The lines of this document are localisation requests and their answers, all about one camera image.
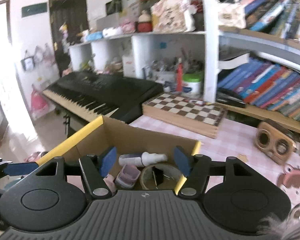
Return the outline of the black binder clip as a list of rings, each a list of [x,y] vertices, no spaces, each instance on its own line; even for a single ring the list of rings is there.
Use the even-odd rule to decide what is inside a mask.
[[[157,167],[152,167],[152,174],[153,179],[156,187],[158,187],[160,184],[164,182],[164,172],[161,169],[158,169]]]

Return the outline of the white blue cylindrical bottle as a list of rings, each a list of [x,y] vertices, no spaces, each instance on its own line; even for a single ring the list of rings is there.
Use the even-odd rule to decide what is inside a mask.
[[[134,153],[134,154],[123,154],[119,156],[118,162],[120,166],[132,165],[136,167],[146,167],[149,165],[157,164],[160,162],[168,161],[166,154],[157,153]]]

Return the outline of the yellow tape roll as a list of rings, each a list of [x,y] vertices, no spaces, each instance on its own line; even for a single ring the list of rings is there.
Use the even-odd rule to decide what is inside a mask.
[[[144,190],[173,190],[182,173],[170,164],[155,164],[145,167],[139,176]]]

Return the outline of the small purple container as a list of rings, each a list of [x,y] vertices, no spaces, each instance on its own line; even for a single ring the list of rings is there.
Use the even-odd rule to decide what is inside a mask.
[[[141,171],[136,166],[125,165],[118,173],[115,179],[115,184],[123,189],[132,189],[135,186],[140,174]]]

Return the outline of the yellow cardboard box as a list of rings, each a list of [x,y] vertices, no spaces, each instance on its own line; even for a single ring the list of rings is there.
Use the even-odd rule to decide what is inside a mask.
[[[166,154],[168,161],[160,162],[160,164],[170,164],[176,167],[174,162],[176,146],[181,146],[186,154],[192,156],[198,154],[201,143],[193,139],[136,128],[122,121],[100,116],[40,158],[37,164],[43,166],[51,161],[64,161],[63,178],[67,176],[81,176],[82,178],[79,158],[88,154],[101,155],[110,146],[116,147],[117,156],[116,163],[109,174],[117,176],[121,171],[118,162],[120,155],[143,152]],[[111,196],[90,197],[106,199]]]

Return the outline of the wooden chessboard box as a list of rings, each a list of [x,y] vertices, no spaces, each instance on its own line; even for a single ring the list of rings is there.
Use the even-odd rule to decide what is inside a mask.
[[[202,100],[162,93],[142,104],[143,115],[215,139],[227,111]]]

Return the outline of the black Yamaha keyboard piano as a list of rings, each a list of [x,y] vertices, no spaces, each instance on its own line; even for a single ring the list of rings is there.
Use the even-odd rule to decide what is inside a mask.
[[[144,102],[163,91],[153,81],[82,71],[61,77],[42,95],[86,122],[102,115],[130,123],[142,116]]]

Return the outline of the brown retro radio speaker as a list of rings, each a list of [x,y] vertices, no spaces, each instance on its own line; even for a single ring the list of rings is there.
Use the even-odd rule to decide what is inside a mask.
[[[296,151],[296,137],[277,122],[266,119],[259,123],[256,147],[278,165],[285,165]]]

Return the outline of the white green lidded jar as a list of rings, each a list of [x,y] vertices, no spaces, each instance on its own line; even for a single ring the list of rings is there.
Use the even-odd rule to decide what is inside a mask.
[[[187,73],[182,78],[182,95],[192,99],[198,99],[202,95],[203,74]]]

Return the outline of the white pen holder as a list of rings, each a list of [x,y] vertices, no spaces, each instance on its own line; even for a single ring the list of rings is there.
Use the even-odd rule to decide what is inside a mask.
[[[175,82],[175,72],[153,71],[152,80],[159,83]]]

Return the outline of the row of leaning books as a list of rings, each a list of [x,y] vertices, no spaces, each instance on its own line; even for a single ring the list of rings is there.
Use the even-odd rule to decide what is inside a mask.
[[[251,57],[219,73],[216,101],[240,108],[251,105],[300,122],[300,73]]]

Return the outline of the white cubby shelf unit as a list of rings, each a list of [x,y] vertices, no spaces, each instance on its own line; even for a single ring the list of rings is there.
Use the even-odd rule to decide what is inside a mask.
[[[204,61],[203,100],[215,102],[218,75],[219,33],[132,33],[74,44],[69,47],[73,70],[92,59],[96,70],[104,70],[115,57],[133,57],[134,77],[142,78],[142,69],[153,61],[182,57],[183,53]]]

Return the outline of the wooden bookshelf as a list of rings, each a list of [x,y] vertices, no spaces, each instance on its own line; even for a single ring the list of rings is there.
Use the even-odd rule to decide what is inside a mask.
[[[205,34],[205,79],[203,99],[208,102],[216,101],[217,80],[221,69],[219,60],[219,38],[224,45],[245,49],[256,56],[280,63],[300,73],[300,43],[296,40],[282,39],[266,33],[256,32],[236,27],[219,27],[217,0],[203,0],[204,34]],[[247,115],[259,120],[270,118],[283,127],[300,134],[300,122],[283,116],[278,112],[271,112],[248,105],[239,108],[223,105],[226,109]]]

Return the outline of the floral fabric bag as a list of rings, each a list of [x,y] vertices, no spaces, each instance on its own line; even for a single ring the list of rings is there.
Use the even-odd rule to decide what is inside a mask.
[[[191,0],[160,0],[151,7],[153,32],[186,33],[195,30]]]

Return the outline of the white quilted handbag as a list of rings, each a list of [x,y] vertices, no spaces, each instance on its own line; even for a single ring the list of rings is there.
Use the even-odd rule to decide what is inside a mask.
[[[239,0],[233,0],[233,3],[217,0],[217,4],[219,25],[239,29],[246,28],[245,9]]]

